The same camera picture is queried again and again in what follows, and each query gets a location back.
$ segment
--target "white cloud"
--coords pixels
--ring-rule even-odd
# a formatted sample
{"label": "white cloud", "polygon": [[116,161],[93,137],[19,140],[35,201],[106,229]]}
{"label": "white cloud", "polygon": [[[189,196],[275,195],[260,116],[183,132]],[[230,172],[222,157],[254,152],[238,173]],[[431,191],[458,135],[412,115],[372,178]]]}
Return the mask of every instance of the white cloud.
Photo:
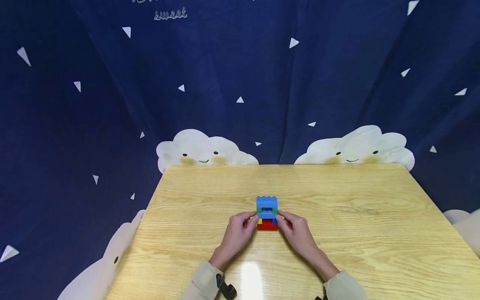
{"label": "white cloud", "polygon": [[258,165],[255,157],[240,151],[234,142],[220,136],[208,137],[196,129],[182,130],[173,141],[161,142],[156,154],[162,173],[171,165]]}
{"label": "white cloud", "polygon": [[313,142],[295,164],[399,163],[410,171],[415,157],[406,144],[407,139],[399,133],[382,134],[378,126],[367,125],[342,138]]}
{"label": "white cloud", "polygon": [[480,209],[469,214],[466,211],[453,209],[444,212],[445,217],[453,224],[460,236],[480,257]]}
{"label": "white cloud", "polygon": [[103,257],[81,272],[63,290],[57,300],[102,300],[121,257],[130,245],[145,210],[137,213],[131,223],[123,223],[110,239]]}

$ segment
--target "beige sleeve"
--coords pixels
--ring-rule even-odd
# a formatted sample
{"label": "beige sleeve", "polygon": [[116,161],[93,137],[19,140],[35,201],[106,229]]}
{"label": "beige sleeve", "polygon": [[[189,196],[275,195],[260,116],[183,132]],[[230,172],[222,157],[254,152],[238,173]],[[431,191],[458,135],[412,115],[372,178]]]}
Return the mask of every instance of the beige sleeve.
{"label": "beige sleeve", "polygon": [[324,286],[328,300],[368,300],[363,287],[347,271],[341,271]]}
{"label": "beige sleeve", "polygon": [[218,294],[216,275],[223,272],[203,261],[192,276],[192,283],[178,300],[214,300]]}

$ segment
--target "wooden table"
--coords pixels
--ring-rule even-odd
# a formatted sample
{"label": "wooden table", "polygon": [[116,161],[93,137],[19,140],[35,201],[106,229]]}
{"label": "wooden table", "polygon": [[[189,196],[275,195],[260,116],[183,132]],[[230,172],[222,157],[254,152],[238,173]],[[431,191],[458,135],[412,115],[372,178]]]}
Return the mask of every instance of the wooden table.
{"label": "wooden table", "polygon": [[[368,164],[168,168],[106,299],[176,299],[228,218],[254,210],[258,195],[306,217],[317,244],[371,300],[480,297],[480,260],[427,194],[403,166]],[[226,281],[238,300],[323,294],[277,231],[256,232]]]}

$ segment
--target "person's right hand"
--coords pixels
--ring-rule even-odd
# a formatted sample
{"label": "person's right hand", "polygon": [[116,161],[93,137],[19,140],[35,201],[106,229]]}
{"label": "person's right hand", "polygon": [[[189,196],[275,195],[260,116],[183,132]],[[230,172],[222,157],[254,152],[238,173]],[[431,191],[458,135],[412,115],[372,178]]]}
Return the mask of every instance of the person's right hand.
{"label": "person's right hand", "polygon": [[313,240],[307,219],[281,210],[275,215],[275,219],[293,249],[311,263],[320,249]]}
{"label": "person's right hand", "polygon": [[275,215],[276,222],[290,245],[317,270],[325,282],[340,273],[326,254],[317,247],[308,228],[307,219],[281,210],[278,214],[284,219]]}

